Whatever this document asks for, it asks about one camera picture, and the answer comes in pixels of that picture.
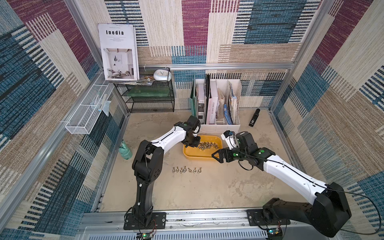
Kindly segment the yellow oval storage tray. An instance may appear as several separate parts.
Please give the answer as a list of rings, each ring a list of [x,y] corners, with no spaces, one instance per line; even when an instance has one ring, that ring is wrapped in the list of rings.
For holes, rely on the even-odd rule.
[[[183,148],[183,154],[192,161],[215,161],[212,154],[223,148],[222,139],[213,135],[201,135],[198,147]]]

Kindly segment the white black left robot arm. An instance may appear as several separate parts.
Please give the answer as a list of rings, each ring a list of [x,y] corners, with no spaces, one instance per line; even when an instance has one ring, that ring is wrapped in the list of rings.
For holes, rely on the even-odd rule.
[[[178,143],[185,147],[196,148],[201,137],[200,120],[190,116],[185,122],[177,122],[164,135],[152,141],[143,140],[133,160],[132,169],[137,180],[136,202],[132,212],[125,219],[134,222],[139,229],[151,226],[153,218],[152,195],[155,180],[160,176],[164,155]]]

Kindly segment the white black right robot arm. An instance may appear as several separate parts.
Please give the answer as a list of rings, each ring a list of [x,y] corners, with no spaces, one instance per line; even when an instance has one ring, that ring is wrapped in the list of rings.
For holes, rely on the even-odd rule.
[[[352,213],[340,185],[317,180],[288,164],[272,150],[259,148],[249,132],[235,134],[225,131],[221,138],[228,146],[212,154],[219,163],[247,161],[252,168],[275,176],[306,199],[305,203],[299,203],[272,198],[263,205],[262,216],[266,223],[298,221],[332,238],[351,218]]]

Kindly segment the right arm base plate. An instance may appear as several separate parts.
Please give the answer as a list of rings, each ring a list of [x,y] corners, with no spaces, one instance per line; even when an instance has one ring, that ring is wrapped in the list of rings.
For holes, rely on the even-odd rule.
[[[247,218],[250,226],[277,226],[290,225],[291,221],[288,219],[278,219],[267,210],[263,209],[248,209],[246,210]]]

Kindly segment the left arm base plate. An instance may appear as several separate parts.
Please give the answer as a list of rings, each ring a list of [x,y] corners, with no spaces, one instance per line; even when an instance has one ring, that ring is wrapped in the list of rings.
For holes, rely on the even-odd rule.
[[[127,213],[124,217],[124,230],[162,230],[166,227],[167,213],[153,212],[146,215],[143,219],[132,213]]]

